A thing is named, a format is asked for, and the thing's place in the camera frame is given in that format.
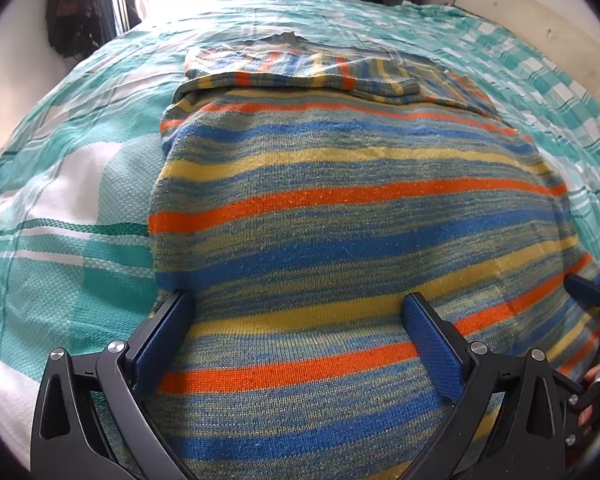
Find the striped sweater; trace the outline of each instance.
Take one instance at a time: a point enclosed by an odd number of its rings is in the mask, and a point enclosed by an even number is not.
[[[471,80],[285,35],[192,49],[187,75],[149,228],[196,320],[150,409],[200,478],[397,478],[442,417],[410,291],[469,340],[587,367],[600,324],[562,279],[600,269]]]

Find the headboard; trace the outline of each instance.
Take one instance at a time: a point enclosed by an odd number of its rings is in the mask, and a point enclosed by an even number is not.
[[[535,0],[456,0],[536,47],[600,103],[600,44]]]

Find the finger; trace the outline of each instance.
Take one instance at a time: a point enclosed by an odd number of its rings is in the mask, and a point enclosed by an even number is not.
[[[586,374],[584,374],[584,380],[587,383],[590,383],[593,379],[596,378],[596,374],[600,371],[600,364],[594,366],[591,370],[589,370]]]
[[[578,417],[578,426],[586,424],[593,415],[593,406],[587,406]]]

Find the teal plaid bedspread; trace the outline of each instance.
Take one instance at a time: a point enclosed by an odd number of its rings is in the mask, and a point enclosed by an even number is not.
[[[448,7],[347,0],[224,0],[141,26],[78,65],[0,153],[0,435],[25,464],[48,350],[97,351],[155,301],[146,218],[164,162],[158,122],[187,51],[288,31],[470,75],[562,176],[576,230],[600,262],[600,105],[505,29]]]

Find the metal screw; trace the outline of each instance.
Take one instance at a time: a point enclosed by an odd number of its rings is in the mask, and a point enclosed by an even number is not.
[[[51,357],[52,361],[58,361],[59,358],[61,358],[64,355],[64,348],[54,348],[51,351],[51,354],[49,354],[49,357]]]
[[[125,348],[125,342],[122,339],[114,339],[107,345],[107,350],[112,354],[119,354]]]
[[[536,361],[544,361],[544,352],[539,348],[534,348],[531,351],[531,357]]]
[[[487,345],[480,341],[474,341],[473,343],[471,343],[470,348],[471,352],[478,355],[485,355],[488,350]]]

